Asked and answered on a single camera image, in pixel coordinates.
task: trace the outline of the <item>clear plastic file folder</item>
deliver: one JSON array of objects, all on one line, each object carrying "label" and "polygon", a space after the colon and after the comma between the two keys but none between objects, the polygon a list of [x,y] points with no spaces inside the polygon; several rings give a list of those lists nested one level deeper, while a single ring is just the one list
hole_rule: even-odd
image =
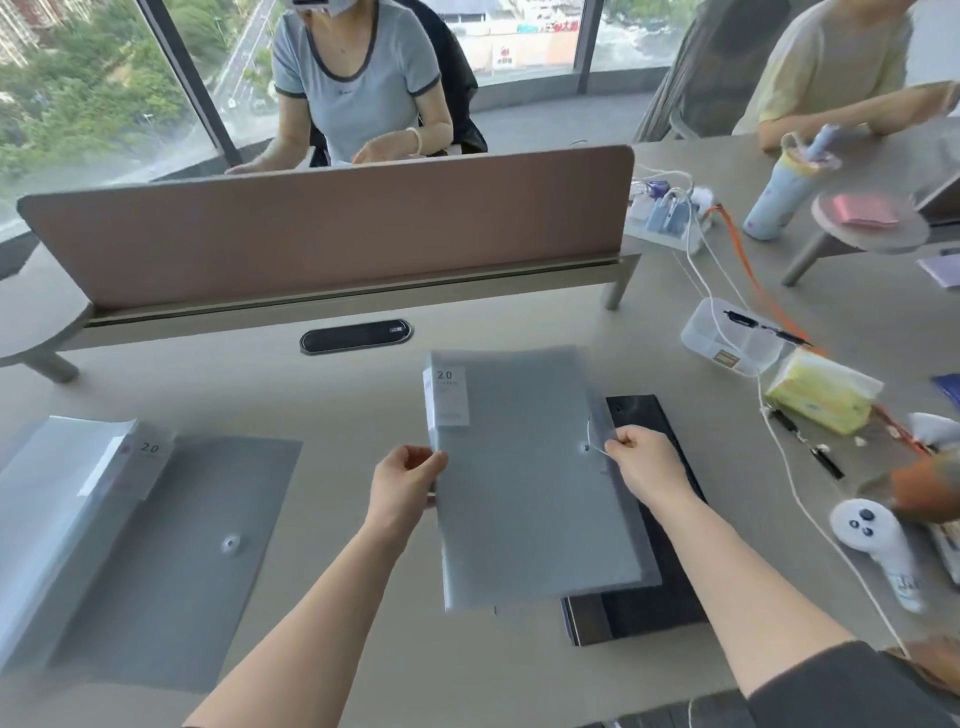
[{"label": "clear plastic file folder", "polygon": [[574,347],[432,352],[423,383],[431,444],[450,455],[447,610],[660,583],[636,500],[598,451],[613,424]]}]

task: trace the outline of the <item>floor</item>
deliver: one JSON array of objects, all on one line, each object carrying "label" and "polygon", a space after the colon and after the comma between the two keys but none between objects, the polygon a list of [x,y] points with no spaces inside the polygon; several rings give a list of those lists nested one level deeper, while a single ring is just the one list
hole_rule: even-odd
[{"label": "floor", "polygon": [[630,143],[653,94],[576,96],[473,114],[497,153]]}]

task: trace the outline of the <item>black sleeve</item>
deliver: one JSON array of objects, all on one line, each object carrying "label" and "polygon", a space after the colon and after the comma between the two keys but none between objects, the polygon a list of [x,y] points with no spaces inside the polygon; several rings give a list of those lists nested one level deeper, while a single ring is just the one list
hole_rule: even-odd
[{"label": "black sleeve", "polygon": [[821,652],[748,700],[757,728],[956,728],[865,643]]}]

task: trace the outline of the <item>table surface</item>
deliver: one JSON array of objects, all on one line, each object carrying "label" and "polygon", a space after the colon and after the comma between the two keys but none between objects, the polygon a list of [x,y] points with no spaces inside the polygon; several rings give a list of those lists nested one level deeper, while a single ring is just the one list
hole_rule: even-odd
[{"label": "table surface", "polygon": [[[857,153],[880,166],[899,159],[899,179],[911,184],[919,175],[904,173],[903,156],[943,132],[931,125]],[[690,171],[742,221],[773,163],[755,145],[750,137],[676,141],[640,145],[636,154],[650,166]],[[783,267],[814,227],[806,212],[778,243],[745,241],[758,277],[813,341],[887,382],[881,399],[897,415],[955,416],[928,378],[960,371],[956,297],[939,289],[910,255],[831,258],[818,262],[796,288],[780,288]],[[726,233],[708,237],[748,294]],[[376,461],[397,443],[427,442],[420,373],[428,352],[577,344],[606,395],[660,397],[707,498],[752,546],[859,637],[891,644],[867,596],[791,496],[757,411],[755,382],[681,345],[680,331],[700,296],[679,254],[640,245],[645,255],[613,313],[601,309],[599,287],[566,289],[322,323],[402,316],[416,334],[399,347],[303,356],[300,336],[316,326],[304,323],[71,352],[82,374],[69,386],[24,367],[0,370],[0,441],[48,414],[137,417],[182,432],[303,440],[229,668],[296,603],[360,524]],[[713,292],[730,299],[716,264],[706,254],[696,260]],[[882,433],[857,449],[814,425],[802,428],[812,441],[832,444],[849,474],[849,483],[834,483],[799,443],[782,438],[798,495],[821,524],[857,482],[911,459]],[[876,565],[853,556],[907,638],[930,629],[955,632],[953,613],[960,612],[935,561],[926,551],[921,555],[934,604],[925,619],[900,609]],[[557,599],[505,605],[496,615],[445,614],[439,536],[428,515],[397,565],[343,725],[564,728],[732,685],[706,625],[574,648]],[[16,684],[4,687],[5,724],[18,727],[169,727],[200,699],[69,681],[29,695],[16,692]]]}]

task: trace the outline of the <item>person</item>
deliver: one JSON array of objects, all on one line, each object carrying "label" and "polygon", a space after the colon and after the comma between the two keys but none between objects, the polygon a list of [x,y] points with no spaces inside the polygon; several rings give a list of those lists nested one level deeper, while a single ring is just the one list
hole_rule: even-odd
[{"label": "person", "polygon": [[[670,537],[757,728],[955,728],[696,497],[664,435],[637,426],[616,434],[606,450]],[[428,448],[387,455],[373,471],[356,536],[184,725],[336,726],[391,570],[446,464],[446,454]]]},{"label": "person", "polygon": [[788,132],[809,141],[825,124],[902,131],[950,110],[950,82],[904,88],[916,0],[823,0],[783,32],[734,134],[777,149]]},{"label": "person", "polygon": [[298,9],[274,31],[276,136],[228,174],[293,169],[306,156],[311,123],[334,164],[432,155],[450,145],[437,55],[412,11],[392,0],[287,2]]}]

